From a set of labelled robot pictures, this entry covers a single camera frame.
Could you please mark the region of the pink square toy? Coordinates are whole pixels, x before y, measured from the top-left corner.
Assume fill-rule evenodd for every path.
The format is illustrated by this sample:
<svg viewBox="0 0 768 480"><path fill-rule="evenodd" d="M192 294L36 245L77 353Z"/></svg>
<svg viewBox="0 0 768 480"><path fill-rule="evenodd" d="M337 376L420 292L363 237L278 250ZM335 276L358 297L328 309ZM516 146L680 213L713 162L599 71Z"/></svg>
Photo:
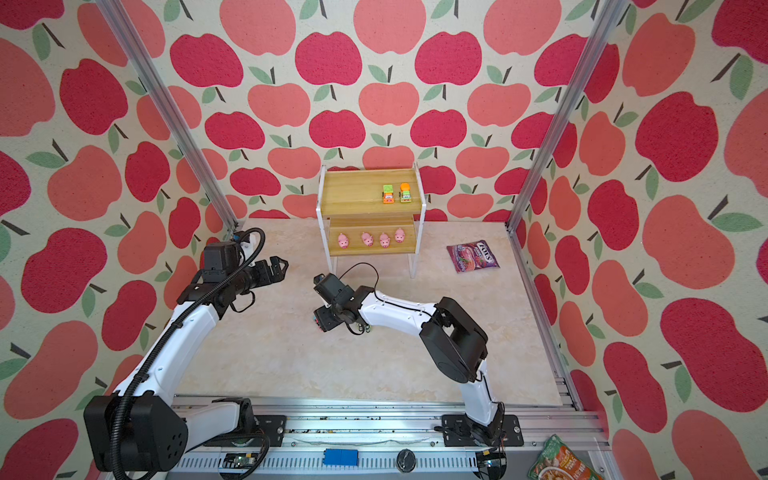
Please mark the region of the pink square toy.
<svg viewBox="0 0 768 480"><path fill-rule="evenodd" d="M374 243L373 236L368 232L363 232L361 234L361 240L363 244L367 247L371 247Z"/></svg>

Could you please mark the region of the wooden two-tier shelf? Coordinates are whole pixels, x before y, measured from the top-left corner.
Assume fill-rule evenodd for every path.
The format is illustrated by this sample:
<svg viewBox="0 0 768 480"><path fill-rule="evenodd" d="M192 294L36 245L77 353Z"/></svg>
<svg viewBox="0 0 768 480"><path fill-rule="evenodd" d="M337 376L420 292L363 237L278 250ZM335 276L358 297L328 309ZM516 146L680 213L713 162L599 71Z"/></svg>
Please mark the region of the wooden two-tier shelf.
<svg viewBox="0 0 768 480"><path fill-rule="evenodd" d="M412 201L399 201L401 183L411 186ZM391 184L394 204L382 203L382 186ZM400 169L374 169L331 171L323 167L319 179L316 217L320 228L326 263L335 272L338 259L343 256L404 255L408 259L409 274L415 277L426 219L426 194L418 165ZM406 233L403 243L396 243L395 231ZM374 243L367 247L361 234L368 232ZM349 247L341 249L337 238L340 233L349 238ZM391 244L382 248L379 237L389 235Z"/></svg>

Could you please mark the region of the green toy car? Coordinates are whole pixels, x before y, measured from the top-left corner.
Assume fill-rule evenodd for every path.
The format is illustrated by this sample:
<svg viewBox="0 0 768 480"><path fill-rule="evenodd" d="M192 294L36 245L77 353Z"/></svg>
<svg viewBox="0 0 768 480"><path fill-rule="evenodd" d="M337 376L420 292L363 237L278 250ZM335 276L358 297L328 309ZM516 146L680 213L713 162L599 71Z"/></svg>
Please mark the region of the green toy car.
<svg viewBox="0 0 768 480"><path fill-rule="evenodd" d="M382 203L383 204L394 204L394 189L391 184L385 184L382 186Z"/></svg>

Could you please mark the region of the orange green toy truck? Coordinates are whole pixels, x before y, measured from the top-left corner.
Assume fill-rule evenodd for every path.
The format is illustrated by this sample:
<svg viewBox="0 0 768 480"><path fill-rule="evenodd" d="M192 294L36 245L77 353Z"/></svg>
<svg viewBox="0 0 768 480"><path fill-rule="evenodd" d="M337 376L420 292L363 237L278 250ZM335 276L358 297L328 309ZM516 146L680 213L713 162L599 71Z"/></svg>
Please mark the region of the orange green toy truck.
<svg viewBox="0 0 768 480"><path fill-rule="evenodd" d="M401 183L399 187L399 201L410 203L412 201L411 186L409 183Z"/></svg>

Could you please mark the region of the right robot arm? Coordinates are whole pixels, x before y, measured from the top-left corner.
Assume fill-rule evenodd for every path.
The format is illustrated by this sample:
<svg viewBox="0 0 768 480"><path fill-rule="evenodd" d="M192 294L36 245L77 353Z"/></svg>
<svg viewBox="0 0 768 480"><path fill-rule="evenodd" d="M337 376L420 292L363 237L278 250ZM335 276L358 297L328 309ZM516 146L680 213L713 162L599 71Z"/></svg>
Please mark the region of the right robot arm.
<svg viewBox="0 0 768 480"><path fill-rule="evenodd" d="M456 300L411 302L374 287L352 289L334 274L320 274L313 282L324 302L314 311L322 331L344 324L355 335L386 327L420 338L437 369L459 385L465 413L456 434L477 445L501 445L505 406L493 398L488 381L488 336Z"/></svg>

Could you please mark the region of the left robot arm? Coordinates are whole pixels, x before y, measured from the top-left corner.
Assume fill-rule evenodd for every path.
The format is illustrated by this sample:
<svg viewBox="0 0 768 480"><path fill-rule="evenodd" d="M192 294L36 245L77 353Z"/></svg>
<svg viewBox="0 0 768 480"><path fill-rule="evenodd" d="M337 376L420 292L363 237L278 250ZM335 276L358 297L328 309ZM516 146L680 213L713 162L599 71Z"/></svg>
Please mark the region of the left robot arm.
<svg viewBox="0 0 768 480"><path fill-rule="evenodd" d="M151 350L110 394L93 397L85 407L88 440L99 471L116 479L134 474L150 479L172 470L185 453L210 441L257 444L255 458L241 478L261 466L273 441L260 427L249 400L226 397L187 417L172 404L192 358L235 298L283 281L288 266L286 260L272 256L194 276Z"/></svg>

